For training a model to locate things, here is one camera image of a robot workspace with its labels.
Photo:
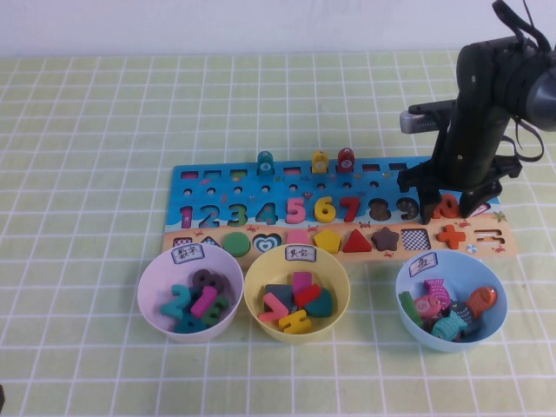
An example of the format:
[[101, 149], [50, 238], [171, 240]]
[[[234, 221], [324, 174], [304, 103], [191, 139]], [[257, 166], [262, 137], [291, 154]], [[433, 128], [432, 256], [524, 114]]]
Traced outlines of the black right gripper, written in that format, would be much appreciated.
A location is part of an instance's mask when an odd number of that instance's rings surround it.
[[468, 218], [500, 195], [496, 181], [520, 174], [517, 156], [496, 154], [509, 121], [510, 115], [498, 106], [475, 111], [457, 102], [416, 104], [400, 114], [404, 133], [439, 132], [430, 159], [398, 174], [402, 192], [417, 188], [423, 225], [441, 203], [439, 189], [462, 192], [460, 216]]

